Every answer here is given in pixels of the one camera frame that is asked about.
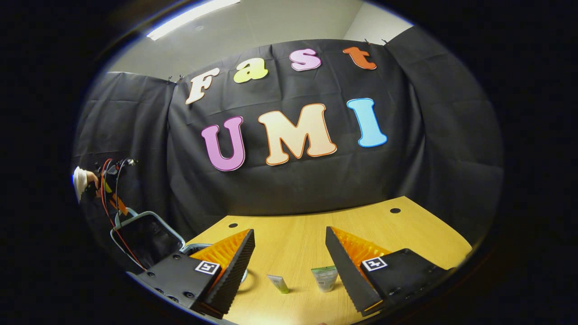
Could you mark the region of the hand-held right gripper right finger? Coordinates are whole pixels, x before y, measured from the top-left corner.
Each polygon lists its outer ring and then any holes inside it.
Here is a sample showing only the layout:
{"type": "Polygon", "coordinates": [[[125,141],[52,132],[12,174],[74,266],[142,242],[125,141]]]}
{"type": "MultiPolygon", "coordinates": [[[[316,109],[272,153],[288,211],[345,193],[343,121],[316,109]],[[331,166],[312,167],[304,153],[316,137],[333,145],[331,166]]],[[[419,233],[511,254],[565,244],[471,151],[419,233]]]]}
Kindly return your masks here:
{"type": "Polygon", "coordinates": [[[327,226],[325,245],[355,310],[363,316],[411,304],[457,265],[444,249],[417,245],[384,246],[335,226],[327,226]]]}

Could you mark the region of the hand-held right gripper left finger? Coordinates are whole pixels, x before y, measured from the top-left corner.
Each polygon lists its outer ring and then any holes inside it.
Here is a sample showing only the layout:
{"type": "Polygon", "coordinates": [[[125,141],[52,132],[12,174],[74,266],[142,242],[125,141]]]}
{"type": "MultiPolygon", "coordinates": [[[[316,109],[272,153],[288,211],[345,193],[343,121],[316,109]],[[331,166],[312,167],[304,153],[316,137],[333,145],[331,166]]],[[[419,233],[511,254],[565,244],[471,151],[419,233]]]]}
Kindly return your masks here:
{"type": "Polygon", "coordinates": [[[231,309],[255,247],[254,230],[247,229],[195,253],[185,246],[129,276],[186,313],[220,320],[231,309]]]}

